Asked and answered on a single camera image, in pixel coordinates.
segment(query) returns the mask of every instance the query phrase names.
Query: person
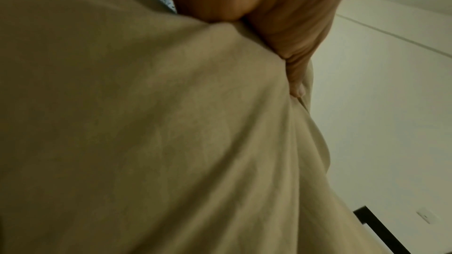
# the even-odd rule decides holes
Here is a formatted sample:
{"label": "person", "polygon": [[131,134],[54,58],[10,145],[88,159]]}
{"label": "person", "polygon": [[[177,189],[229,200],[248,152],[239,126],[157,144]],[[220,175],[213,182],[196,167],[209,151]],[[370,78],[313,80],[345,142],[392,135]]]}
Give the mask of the person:
{"label": "person", "polygon": [[0,0],[0,249],[385,253],[286,63],[158,0]]}

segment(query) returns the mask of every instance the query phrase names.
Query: hand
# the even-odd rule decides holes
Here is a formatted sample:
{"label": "hand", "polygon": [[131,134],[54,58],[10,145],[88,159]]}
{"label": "hand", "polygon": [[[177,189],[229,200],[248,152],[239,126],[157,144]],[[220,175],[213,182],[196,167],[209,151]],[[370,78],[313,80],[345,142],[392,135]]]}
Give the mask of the hand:
{"label": "hand", "polygon": [[243,17],[286,60],[290,93],[301,97],[301,81],[312,54],[327,36],[341,0],[174,0],[179,13],[207,22]]}

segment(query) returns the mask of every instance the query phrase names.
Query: skin crease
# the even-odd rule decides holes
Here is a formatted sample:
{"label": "skin crease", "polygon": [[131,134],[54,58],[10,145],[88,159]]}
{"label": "skin crease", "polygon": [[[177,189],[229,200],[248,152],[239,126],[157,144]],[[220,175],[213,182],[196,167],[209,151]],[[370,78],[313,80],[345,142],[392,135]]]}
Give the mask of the skin crease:
{"label": "skin crease", "polygon": [[312,54],[330,31],[341,0],[174,0],[178,13],[206,22],[245,18],[284,60],[290,94],[301,82]]}

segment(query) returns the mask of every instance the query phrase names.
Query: beige pants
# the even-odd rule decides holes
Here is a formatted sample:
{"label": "beige pants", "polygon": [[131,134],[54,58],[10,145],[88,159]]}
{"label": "beige pants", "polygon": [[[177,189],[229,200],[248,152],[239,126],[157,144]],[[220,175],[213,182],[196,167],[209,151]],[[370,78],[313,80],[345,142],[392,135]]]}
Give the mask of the beige pants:
{"label": "beige pants", "polygon": [[308,95],[242,24],[156,0],[0,0],[2,254],[384,253]]}

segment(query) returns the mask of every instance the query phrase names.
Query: electrical outlet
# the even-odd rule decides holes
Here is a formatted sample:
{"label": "electrical outlet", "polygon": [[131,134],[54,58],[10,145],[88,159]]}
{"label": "electrical outlet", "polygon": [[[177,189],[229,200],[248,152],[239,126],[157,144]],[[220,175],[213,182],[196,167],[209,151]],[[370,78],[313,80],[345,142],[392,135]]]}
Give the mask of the electrical outlet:
{"label": "electrical outlet", "polygon": [[439,222],[439,217],[426,207],[421,208],[416,213],[419,214],[419,216],[422,217],[422,219],[425,220],[428,224],[435,224]]}

